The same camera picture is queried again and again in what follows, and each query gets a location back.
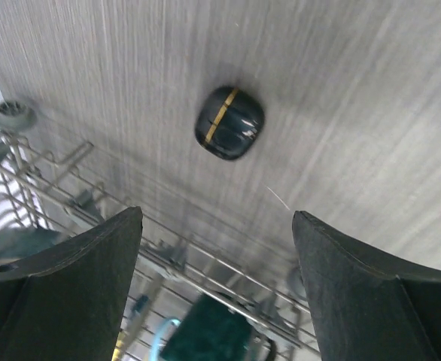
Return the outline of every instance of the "gray wood grain surface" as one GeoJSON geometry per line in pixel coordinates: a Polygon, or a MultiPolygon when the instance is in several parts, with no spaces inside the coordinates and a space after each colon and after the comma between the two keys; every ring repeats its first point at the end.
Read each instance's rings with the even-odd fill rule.
{"type": "Polygon", "coordinates": [[[5,0],[0,87],[37,145],[91,140],[109,189],[244,265],[283,275],[307,210],[441,268],[441,2],[5,0]],[[222,84],[266,110],[238,162],[193,137],[222,84]]]}

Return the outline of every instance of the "rack wheel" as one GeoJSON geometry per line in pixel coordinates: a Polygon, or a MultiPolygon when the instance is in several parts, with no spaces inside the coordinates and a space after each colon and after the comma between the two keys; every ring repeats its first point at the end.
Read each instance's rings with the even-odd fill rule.
{"type": "Polygon", "coordinates": [[[36,116],[28,105],[16,100],[0,103],[0,130],[17,134],[35,125],[36,116]]]}

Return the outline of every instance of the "mug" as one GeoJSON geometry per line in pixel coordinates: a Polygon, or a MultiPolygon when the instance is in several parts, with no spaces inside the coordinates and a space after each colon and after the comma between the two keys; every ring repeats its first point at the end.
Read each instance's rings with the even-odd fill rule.
{"type": "MultiPolygon", "coordinates": [[[[244,361],[254,331],[244,316],[202,294],[182,322],[174,317],[164,320],[154,337],[149,361],[158,360],[161,335],[171,323],[178,328],[160,351],[162,361],[244,361]]],[[[276,350],[270,340],[269,344],[273,352],[267,359],[272,360],[276,350]]]]}

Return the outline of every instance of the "dishwasher rack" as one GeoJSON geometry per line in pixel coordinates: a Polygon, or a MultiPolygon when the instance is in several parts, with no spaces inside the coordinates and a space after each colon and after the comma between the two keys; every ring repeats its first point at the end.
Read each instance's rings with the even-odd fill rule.
{"type": "MultiPolygon", "coordinates": [[[[1,228],[43,226],[73,236],[130,205],[141,206],[135,197],[120,199],[106,190],[102,180],[91,181],[81,175],[82,161],[95,149],[88,141],[62,159],[57,159],[49,150],[33,149],[28,138],[22,135],[0,130],[0,140],[8,146],[7,156],[0,159],[1,228]],[[75,191],[67,191],[68,187],[63,184],[68,184],[69,189],[75,191]],[[62,214],[66,222],[52,215],[52,207],[56,208],[53,213],[62,214]]],[[[127,322],[129,306],[147,288],[156,290],[153,304],[135,344],[122,358],[124,360],[141,360],[151,346],[155,323],[171,316],[162,311],[162,302],[171,300],[182,304],[179,312],[184,313],[200,293],[206,293],[232,312],[242,314],[257,331],[282,340],[278,359],[294,360],[299,352],[309,352],[311,356],[315,355],[314,359],[320,358],[314,332],[301,324],[301,320],[309,316],[307,303],[297,301],[275,284],[262,282],[220,252],[208,249],[193,238],[182,237],[144,214],[141,251],[132,277],[123,327],[127,322]],[[145,234],[153,232],[146,230],[152,229],[170,234],[171,241],[149,239],[145,234]],[[163,257],[165,250],[184,250],[188,254],[185,264],[179,267],[169,262],[163,257]],[[212,275],[213,269],[220,269],[229,277],[220,281],[212,275]],[[233,299],[221,296],[216,290],[232,295],[233,299]],[[245,308],[239,303],[255,303],[256,306],[245,308]]]]}

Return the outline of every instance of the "blue mug handle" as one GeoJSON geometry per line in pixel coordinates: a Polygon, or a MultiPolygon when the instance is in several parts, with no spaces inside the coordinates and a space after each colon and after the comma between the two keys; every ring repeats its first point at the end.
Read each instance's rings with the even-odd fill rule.
{"type": "Polygon", "coordinates": [[[162,336],[166,333],[170,325],[178,327],[181,321],[175,317],[167,317],[162,321],[157,332],[155,332],[154,340],[152,341],[151,354],[149,355],[149,361],[158,361],[160,353],[160,343],[162,342],[162,336]]]}

